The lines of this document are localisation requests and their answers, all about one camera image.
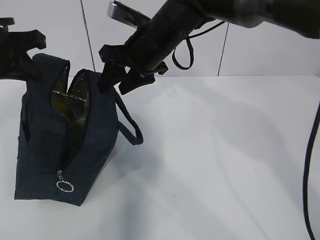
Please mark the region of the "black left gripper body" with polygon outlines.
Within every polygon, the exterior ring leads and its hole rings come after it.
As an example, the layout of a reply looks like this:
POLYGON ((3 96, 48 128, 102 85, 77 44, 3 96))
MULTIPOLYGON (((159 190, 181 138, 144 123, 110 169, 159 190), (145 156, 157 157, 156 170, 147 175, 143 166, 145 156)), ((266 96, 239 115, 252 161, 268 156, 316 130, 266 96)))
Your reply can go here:
POLYGON ((0 18, 0 79, 25 81, 26 74, 17 66, 17 56, 9 41, 9 26, 15 24, 13 17, 0 18))

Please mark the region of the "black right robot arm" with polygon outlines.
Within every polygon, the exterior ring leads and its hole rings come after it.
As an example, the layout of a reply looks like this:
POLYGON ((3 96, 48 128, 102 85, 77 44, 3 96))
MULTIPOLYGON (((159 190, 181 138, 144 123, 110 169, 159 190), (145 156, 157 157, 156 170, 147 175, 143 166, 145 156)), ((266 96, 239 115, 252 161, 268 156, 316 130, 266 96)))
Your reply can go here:
POLYGON ((107 14, 135 32, 122 45, 100 49, 104 63, 98 82, 101 92, 119 85, 120 92, 127 94, 152 84, 155 74, 168 70, 165 58, 181 42, 189 42, 194 30, 214 20, 248 29, 269 22, 305 38, 320 37, 317 0, 167 0, 153 17, 113 0, 107 14))

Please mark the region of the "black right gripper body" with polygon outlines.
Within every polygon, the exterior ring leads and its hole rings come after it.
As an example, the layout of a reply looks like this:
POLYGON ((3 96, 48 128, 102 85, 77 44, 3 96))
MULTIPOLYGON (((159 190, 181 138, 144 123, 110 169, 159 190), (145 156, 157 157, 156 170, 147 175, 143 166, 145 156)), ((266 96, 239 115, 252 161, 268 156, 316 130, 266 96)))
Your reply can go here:
POLYGON ((99 50, 99 56, 103 63, 118 62, 143 75, 164 75, 168 71, 164 62, 167 53, 164 40, 167 37, 166 23, 139 24, 124 44, 105 44, 99 50))

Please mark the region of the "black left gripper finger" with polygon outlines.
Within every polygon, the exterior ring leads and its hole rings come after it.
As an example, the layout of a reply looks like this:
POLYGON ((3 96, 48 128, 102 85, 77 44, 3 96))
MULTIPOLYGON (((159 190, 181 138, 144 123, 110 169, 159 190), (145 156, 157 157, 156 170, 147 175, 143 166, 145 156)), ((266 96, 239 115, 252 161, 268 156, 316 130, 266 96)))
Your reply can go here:
POLYGON ((16 49, 27 52, 34 48, 45 49, 46 36, 38 30, 16 31, 8 33, 9 43, 16 49))
POLYGON ((15 80, 35 80, 40 81, 42 79, 41 70, 33 62, 27 53, 20 53, 14 56, 15 61, 15 80))

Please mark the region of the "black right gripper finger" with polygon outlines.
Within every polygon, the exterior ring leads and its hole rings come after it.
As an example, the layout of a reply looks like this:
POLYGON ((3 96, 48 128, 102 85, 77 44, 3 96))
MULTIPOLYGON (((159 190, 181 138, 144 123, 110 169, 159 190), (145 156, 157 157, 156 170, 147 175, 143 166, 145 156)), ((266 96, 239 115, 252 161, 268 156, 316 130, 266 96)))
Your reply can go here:
POLYGON ((120 84, 118 86, 119 91, 122 95, 128 94, 131 91, 150 85, 155 82, 155 75, 143 75, 142 73, 130 69, 129 72, 121 78, 120 84))
POLYGON ((110 87, 120 83, 127 76, 125 66, 117 62, 106 62, 98 81, 98 89, 101 93, 110 87))

